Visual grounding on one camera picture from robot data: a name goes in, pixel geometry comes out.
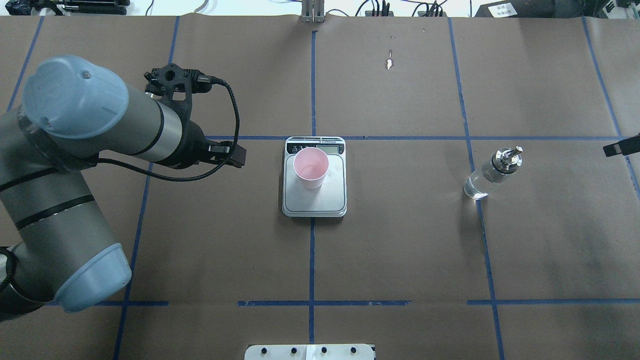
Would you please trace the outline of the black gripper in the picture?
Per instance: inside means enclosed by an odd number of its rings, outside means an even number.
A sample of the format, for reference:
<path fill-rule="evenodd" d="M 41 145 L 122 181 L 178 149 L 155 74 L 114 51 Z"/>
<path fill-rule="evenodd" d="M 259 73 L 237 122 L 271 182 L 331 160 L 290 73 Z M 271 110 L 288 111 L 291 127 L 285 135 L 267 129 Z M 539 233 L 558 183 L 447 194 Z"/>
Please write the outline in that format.
<path fill-rule="evenodd" d="M 155 160 L 160 166 L 172 169 L 186 169 L 204 162 L 215 166 L 242 168 L 246 164 L 246 148 L 234 142 L 215 142 L 206 139 L 201 127 L 191 120 L 193 95 L 205 94 L 214 85 L 224 87 L 231 98 L 233 107 L 236 98 L 231 85 L 219 77 L 206 75 L 197 69 L 183 69 L 170 63 L 162 68 L 153 68 L 144 73 L 147 80 L 146 93 L 159 96 L 156 101 L 167 130 L 170 116 L 176 116 L 180 136 L 175 146 L 170 146 Z"/>

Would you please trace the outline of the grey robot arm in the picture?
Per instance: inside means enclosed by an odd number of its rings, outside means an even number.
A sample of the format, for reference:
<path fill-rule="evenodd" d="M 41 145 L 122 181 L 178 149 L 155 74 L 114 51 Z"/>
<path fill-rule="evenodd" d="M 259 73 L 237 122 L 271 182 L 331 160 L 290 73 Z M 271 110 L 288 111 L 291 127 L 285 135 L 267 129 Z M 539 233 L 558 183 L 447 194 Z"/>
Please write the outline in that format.
<path fill-rule="evenodd" d="M 22 103 L 1 117 L 1 202 L 21 242 L 1 248 L 1 320 L 54 302 L 82 312 L 131 281 L 121 242 L 82 171 L 123 167 L 165 182 L 196 182 L 240 168 L 240 114 L 226 80 L 167 64 L 144 91 L 77 55 L 55 55 L 26 80 Z M 193 96 L 226 89 L 232 140 L 217 142 L 191 119 Z"/>

